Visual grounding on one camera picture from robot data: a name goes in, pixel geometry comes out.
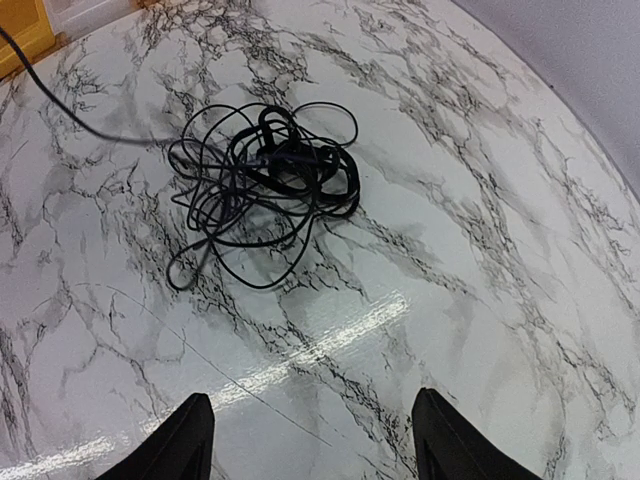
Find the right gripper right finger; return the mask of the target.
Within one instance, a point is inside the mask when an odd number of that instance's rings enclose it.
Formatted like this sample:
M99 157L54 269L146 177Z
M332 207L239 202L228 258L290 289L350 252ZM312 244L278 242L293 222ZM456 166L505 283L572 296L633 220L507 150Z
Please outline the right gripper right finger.
M420 479L539 479L496 448L434 389L419 390L411 419Z

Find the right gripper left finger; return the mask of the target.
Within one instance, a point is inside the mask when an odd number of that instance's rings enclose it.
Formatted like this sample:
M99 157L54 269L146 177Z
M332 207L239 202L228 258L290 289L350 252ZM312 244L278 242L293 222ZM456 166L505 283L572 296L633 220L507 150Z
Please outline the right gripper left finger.
M193 393L131 454L98 479L209 479L214 427L209 397Z

